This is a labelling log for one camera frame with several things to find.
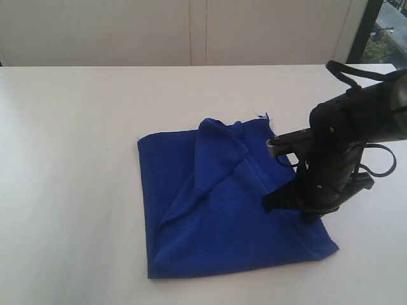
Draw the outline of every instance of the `blue towel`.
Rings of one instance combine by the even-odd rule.
[[[221,275],[336,252],[321,221],[266,214],[262,196],[294,177],[268,155],[268,118],[155,133],[138,142],[149,278]]]

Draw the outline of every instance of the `white wall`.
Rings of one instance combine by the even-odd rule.
[[[345,61],[366,3],[1,0],[0,60],[8,65]]]

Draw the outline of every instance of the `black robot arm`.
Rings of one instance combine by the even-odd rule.
[[[362,189],[372,188],[371,176],[385,177],[396,168],[392,151],[379,144],[407,139],[407,70],[388,74],[362,71],[329,61],[328,70],[350,89],[319,104],[310,114],[310,128],[267,141],[270,154],[282,166],[296,167],[294,180],[263,198],[273,209],[301,210],[307,222],[335,212]],[[361,88],[345,74],[381,81]],[[393,156],[385,173],[361,164],[365,148],[382,148]],[[279,156],[294,153],[298,164],[283,164]]]

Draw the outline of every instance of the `microfiber towel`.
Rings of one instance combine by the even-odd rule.
[[[294,177],[269,156],[270,137],[268,118],[231,126],[205,119],[198,130],[138,141],[149,278],[236,273],[338,250],[321,221],[264,212],[262,197]]]

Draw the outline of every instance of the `table surface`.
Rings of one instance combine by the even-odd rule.
[[[345,89],[322,65],[1,68],[0,304],[406,304],[407,142],[389,144],[390,177],[325,216],[333,256],[147,279],[137,139],[266,112],[291,132]],[[386,170],[391,157],[364,163]]]

